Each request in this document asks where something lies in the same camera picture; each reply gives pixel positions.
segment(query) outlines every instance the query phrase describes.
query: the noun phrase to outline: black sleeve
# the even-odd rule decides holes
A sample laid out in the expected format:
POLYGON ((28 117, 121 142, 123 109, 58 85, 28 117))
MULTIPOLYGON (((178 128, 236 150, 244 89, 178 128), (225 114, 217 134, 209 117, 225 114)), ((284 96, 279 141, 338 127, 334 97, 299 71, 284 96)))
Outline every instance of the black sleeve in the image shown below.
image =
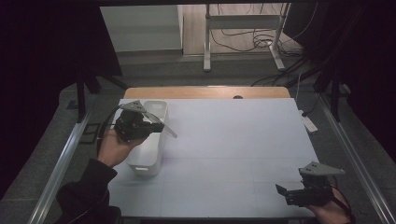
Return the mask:
POLYGON ((65 184, 58 191, 56 199, 62 215, 56 223, 106 223, 107 184, 116 175, 115 170, 90 159, 81 179, 65 184))

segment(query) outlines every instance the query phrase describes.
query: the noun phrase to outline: white tabletop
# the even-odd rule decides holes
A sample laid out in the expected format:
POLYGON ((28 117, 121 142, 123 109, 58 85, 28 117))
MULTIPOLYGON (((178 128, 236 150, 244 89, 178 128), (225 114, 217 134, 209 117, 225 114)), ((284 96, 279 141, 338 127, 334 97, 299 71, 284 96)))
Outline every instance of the white tabletop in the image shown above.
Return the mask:
POLYGON ((164 101, 178 138, 154 177, 115 167, 110 204, 124 217, 313 216, 276 192, 302 189, 298 168, 318 161, 293 99, 164 101))

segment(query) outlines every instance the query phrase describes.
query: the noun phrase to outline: white plastic box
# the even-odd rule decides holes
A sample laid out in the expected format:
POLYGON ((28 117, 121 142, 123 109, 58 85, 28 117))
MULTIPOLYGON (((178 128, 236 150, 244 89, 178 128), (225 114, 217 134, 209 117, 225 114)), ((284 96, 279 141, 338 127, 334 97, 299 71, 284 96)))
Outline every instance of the white plastic box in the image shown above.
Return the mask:
MULTIPOLYGON (((168 106, 165 101, 146 101, 143 107, 166 123, 168 106)), ((126 163, 137 175, 156 175, 160 172, 165 137, 164 130, 161 133, 152 133, 143 144, 131 151, 126 163)))

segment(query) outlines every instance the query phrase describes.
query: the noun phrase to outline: wooden floor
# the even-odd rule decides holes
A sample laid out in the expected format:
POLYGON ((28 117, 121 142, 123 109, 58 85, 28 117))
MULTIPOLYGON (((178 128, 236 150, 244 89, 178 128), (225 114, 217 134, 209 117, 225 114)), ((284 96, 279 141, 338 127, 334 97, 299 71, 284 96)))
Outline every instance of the wooden floor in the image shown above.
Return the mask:
MULTIPOLYGON (((277 15, 280 13, 282 4, 219 4, 210 5, 211 15, 277 15)), ((183 53, 184 55, 204 54, 205 43, 205 5, 185 5, 182 6, 183 12, 183 53)), ((233 49, 217 44, 212 35, 210 36, 211 53, 237 53, 237 52, 265 52, 269 51, 265 47, 266 43, 261 43, 262 48, 254 48, 253 30, 212 30, 216 42, 221 45, 229 46, 233 49), (250 32, 243 35, 232 35, 250 32)), ((272 39, 275 31, 256 30, 254 35, 261 35, 261 39, 272 39)), ((280 40, 285 42, 290 38, 282 35, 280 40)), ((287 49, 298 49, 299 46, 294 41, 285 43, 287 49)))

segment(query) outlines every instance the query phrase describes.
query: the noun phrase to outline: gray carpet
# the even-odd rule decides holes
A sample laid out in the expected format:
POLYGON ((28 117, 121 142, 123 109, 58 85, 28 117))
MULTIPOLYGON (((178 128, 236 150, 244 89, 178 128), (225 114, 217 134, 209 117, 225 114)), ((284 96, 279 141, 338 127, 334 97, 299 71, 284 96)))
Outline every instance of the gray carpet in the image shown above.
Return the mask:
MULTIPOLYGON (((140 63, 128 63, 128 58, 122 58, 120 61, 122 62, 123 77, 118 77, 118 79, 135 87, 250 86, 259 78, 279 74, 268 55, 214 56, 211 73, 203 72, 201 59, 177 58, 169 62, 159 62, 148 58, 140 63)), ((287 59, 285 63, 290 65, 295 60, 287 59)), ((280 85, 287 79, 296 78, 300 71, 297 70, 290 77, 280 79, 277 84, 280 85)), ((101 78, 99 81, 103 89, 94 105, 94 113, 89 123, 104 121, 109 111, 118 104, 119 99, 123 96, 123 90, 116 85, 101 78)), ((297 106, 305 111, 313 106, 317 98, 311 88, 313 81, 315 81, 315 77, 304 80, 299 88, 297 106)), ((296 91, 297 87, 290 88, 290 94, 293 97, 296 95, 296 91)), ((70 101, 73 100, 76 100, 75 86, 66 88, 62 92, 60 105, 51 124, 37 145, 34 154, 0 202, 0 223, 26 223, 32 214, 41 191, 45 187, 53 166, 77 120, 77 110, 66 109, 70 101)), ((395 163, 354 116, 344 98, 340 100, 340 116, 350 138, 357 146, 364 164, 381 188, 390 207, 396 207, 395 163)), ((321 107, 317 106, 309 118, 318 126, 318 132, 310 134, 310 138, 320 162, 346 170, 346 175, 339 177, 338 182, 356 213, 357 223, 381 223, 321 107)), ((82 140, 88 141, 90 137, 83 136, 82 140)), ((88 158, 94 158, 95 153, 95 144, 80 144, 65 174, 63 183, 78 180, 87 165, 88 158)), ((59 206, 54 202, 45 223, 52 223, 59 215, 59 206)))

